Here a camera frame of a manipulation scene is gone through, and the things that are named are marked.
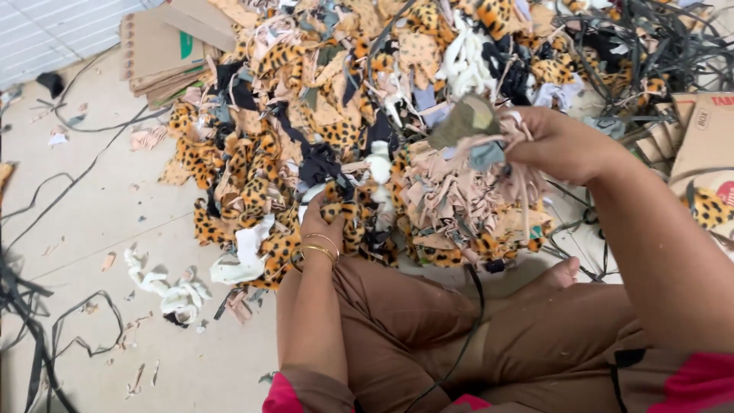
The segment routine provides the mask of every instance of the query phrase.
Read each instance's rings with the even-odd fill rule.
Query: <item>tiled floor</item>
[[[80,65],[63,74],[70,79]],[[145,104],[134,98],[125,82],[118,80],[116,52],[104,57],[80,78],[67,97],[68,105],[60,112],[70,118],[78,115],[80,104],[88,104],[88,116],[77,127],[95,129],[118,124],[132,118]],[[11,123],[12,131],[2,136],[2,160],[16,161],[19,166],[7,186],[3,212],[10,213],[30,202],[36,187],[49,176],[68,172],[77,177],[114,137],[117,130],[99,133],[68,132],[68,143],[47,145],[49,132],[59,123],[53,115],[35,122],[30,120],[40,110],[32,110],[36,98],[49,100],[48,91],[35,83],[28,84],[23,100],[13,104],[3,123]],[[143,126],[155,124],[146,121]],[[192,205],[204,192],[193,180],[183,187],[156,183],[165,161],[174,152],[174,141],[165,140],[152,151],[130,151],[129,129],[125,130],[99,156],[97,165],[39,223],[13,246],[21,256],[21,275],[53,290],[44,300],[51,317],[44,321],[50,331],[56,317],[98,290],[107,291],[123,318],[130,322],[153,310],[155,316],[141,323],[128,335],[128,343],[136,347],[87,357],[81,348],[72,347],[57,362],[58,378],[70,400],[83,412],[254,412],[260,409],[268,385],[258,384],[265,373],[277,369],[275,352],[275,294],[264,296],[261,308],[244,326],[229,314],[213,320],[217,307],[227,292],[222,284],[213,284],[208,269],[220,255],[218,247],[200,247],[193,237]],[[131,190],[130,185],[139,185]],[[66,178],[56,178],[40,191],[35,208],[3,222],[2,243],[7,246],[68,185]],[[581,206],[559,191],[549,195],[550,211],[562,223],[581,216]],[[602,262],[603,241],[595,236],[596,228],[582,226],[575,232],[564,231],[557,242],[570,254],[578,256],[585,267],[598,271]],[[136,291],[136,298],[126,297],[134,284],[123,261],[126,248],[136,245],[148,254],[146,268],[162,265],[175,281],[190,265],[198,269],[214,299],[207,301],[201,317],[208,328],[197,334],[165,322],[158,310],[159,298]],[[117,260],[107,271],[100,266],[109,252]],[[485,276],[488,295],[505,295],[517,289],[540,271],[558,262],[545,253],[524,254],[519,267],[502,279],[502,275]],[[610,269],[615,266],[610,260]],[[425,269],[406,269],[426,274]],[[428,276],[454,287],[473,292],[471,281],[460,272],[428,270]],[[579,276],[580,281],[588,281]],[[608,281],[619,281],[610,276]],[[99,311],[90,315],[71,315],[64,324],[60,343],[65,345],[80,336],[92,348],[111,345],[117,326],[110,310],[96,298]],[[2,315],[2,337],[6,345],[20,328],[16,316]],[[2,355],[2,411],[23,410],[29,382],[33,340],[26,337],[21,344]],[[114,359],[112,365],[108,360]],[[156,360],[160,369],[155,387],[150,385]],[[140,394],[126,400],[126,385],[132,383],[141,364],[145,363]]]

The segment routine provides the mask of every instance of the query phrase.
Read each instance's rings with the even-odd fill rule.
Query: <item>bracelet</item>
[[[321,237],[321,238],[324,238],[326,241],[329,241],[329,244],[334,245],[334,249],[336,250],[336,262],[339,262],[339,248],[336,246],[336,244],[334,243],[334,241],[330,240],[329,237],[327,237],[325,235],[321,235],[321,234],[309,234],[309,235],[306,235],[306,238],[308,238],[308,237]]]
[[[303,250],[302,250],[303,248],[310,248],[313,250],[321,251],[322,253],[326,254],[331,259],[332,268],[336,266],[336,259],[334,259],[334,256],[326,248],[320,245],[312,245],[312,244],[301,245],[300,247],[293,248],[293,251],[291,251],[291,264],[293,265],[293,267],[296,270],[298,270],[299,273],[303,273],[303,269],[298,264],[296,264],[296,260],[293,259],[293,255],[298,251],[301,254],[301,258],[304,258]]]

